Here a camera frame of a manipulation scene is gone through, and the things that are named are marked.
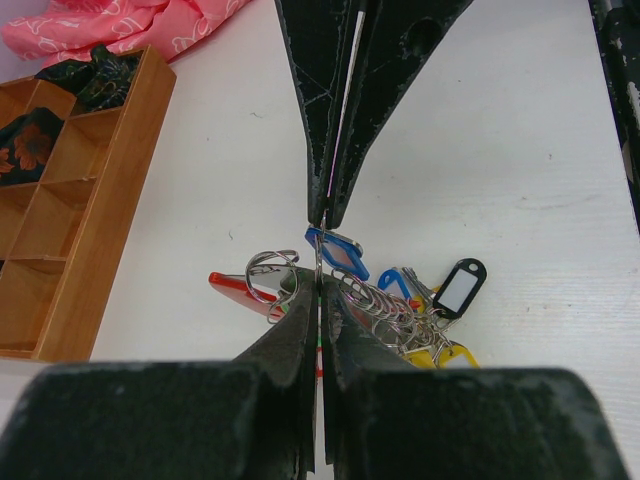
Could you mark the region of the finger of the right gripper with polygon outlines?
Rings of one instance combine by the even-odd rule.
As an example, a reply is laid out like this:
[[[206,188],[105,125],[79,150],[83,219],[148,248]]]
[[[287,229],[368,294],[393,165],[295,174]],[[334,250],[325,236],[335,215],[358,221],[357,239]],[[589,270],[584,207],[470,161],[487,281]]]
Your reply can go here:
[[[307,215],[313,225],[339,225],[347,191],[366,157],[351,152],[353,112],[347,106],[358,20],[366,1],[275,3],[307,145]]]
[[[341,224],[364,159],[466,0],[366,1],[337,142],[327,227]]]

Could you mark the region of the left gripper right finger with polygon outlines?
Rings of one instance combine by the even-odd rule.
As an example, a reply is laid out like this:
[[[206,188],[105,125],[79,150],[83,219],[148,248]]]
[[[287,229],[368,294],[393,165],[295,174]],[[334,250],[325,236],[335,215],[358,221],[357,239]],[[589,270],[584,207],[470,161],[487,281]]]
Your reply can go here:
[[[321,294],[325,458],[338,479],[624,479],[597,398],[555,368],[419,369]]]

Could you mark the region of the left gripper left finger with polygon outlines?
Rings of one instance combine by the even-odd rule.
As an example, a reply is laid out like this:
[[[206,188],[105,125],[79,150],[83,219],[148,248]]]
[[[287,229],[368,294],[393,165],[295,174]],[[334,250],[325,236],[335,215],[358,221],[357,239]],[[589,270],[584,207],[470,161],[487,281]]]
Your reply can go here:
[[[317,287],[230,361],[60,363],[1,436],[5,479],[303,479],[315,469]]]

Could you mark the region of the keyring bunch with red opener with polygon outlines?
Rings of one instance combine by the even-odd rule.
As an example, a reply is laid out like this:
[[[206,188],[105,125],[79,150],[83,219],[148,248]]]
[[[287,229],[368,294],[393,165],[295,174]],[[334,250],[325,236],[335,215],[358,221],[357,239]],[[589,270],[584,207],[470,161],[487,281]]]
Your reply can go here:
[[[298,265],[294,250],[265,251],[252,257],[241,274],[212,272],[209,285],[234,302],[259,313],[270,324],[282,320],[303,283],[315,272]],[[385,271],[377,284],[334,267],[332,282],[364,328],[410,364],[423,369],[477,368],[469,348],[448,337],[487,278],[479,260],[464,258],[444,283],[429,289],[409,267]]]

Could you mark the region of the key with blue tag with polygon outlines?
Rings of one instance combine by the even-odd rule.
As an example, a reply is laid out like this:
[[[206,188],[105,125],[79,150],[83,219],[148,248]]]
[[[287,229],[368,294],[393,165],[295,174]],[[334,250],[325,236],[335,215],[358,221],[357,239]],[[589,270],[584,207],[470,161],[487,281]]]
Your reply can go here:
[[[368,280],[370,273],[362,261],[363,248],[354,240],[328,229],[326,217],[327,214],[323,213],[320,224],[310,225],[304,235],[314,251],[316,276],[322,275],[323,265],[327,263],[332,269],[346,271],[363,281]]]

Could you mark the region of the black item right compartment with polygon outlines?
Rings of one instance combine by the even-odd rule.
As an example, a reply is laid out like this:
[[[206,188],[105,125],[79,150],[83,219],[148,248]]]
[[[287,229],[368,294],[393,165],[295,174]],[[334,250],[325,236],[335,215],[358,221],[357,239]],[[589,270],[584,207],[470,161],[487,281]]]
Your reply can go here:
[[[73,94],[81,111],[90,113],[124,105],[139,62],[139,55],[118,56],[99,44],[89,61],[67,59],[40,70],[35,78]]]

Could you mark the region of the black item compartment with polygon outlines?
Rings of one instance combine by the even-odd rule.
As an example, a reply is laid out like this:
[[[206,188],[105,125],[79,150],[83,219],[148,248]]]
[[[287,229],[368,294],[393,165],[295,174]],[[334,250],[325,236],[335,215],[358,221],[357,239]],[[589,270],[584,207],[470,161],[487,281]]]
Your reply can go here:
[[[67,59],[40,70],[35,78],[73,94],[81,111],[90,113],[124,105],[139,62],[139,55],[118,56],[99,44],[89,61]]]
[[[1,186],[38,182],[64,121],[36,107],[1,129]]]

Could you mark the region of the wooden compartment tray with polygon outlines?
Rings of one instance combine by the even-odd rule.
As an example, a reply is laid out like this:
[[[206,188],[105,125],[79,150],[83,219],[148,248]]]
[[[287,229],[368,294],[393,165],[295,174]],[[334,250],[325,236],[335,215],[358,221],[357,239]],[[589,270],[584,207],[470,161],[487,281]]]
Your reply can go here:
[[[39,180],[1,190],[1,355],[93,350],[176,76],[145,47],[124,103],[93,113],[32,77],[1,87],[1,120],[46,107],[63,125]]]

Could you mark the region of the pink plastic bag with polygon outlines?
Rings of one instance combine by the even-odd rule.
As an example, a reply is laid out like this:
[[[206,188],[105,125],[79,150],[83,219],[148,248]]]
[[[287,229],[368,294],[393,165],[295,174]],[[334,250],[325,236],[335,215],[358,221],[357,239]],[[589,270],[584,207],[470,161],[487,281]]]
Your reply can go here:
[[[101,44],[114,54],[155,48],[170,60],[208,37],[247,0],[51,1],[39,15],[1,27],[4,44],[22,60],[46,66],[87,61]]]

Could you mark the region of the black item middle compartment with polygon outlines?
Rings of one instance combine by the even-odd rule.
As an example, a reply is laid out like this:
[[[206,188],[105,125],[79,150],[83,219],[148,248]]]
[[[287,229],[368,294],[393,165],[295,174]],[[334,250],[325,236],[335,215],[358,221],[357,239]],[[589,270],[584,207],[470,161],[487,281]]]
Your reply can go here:
[[[1,129],[1,186],[38,182],[64,121],[36,107]]]

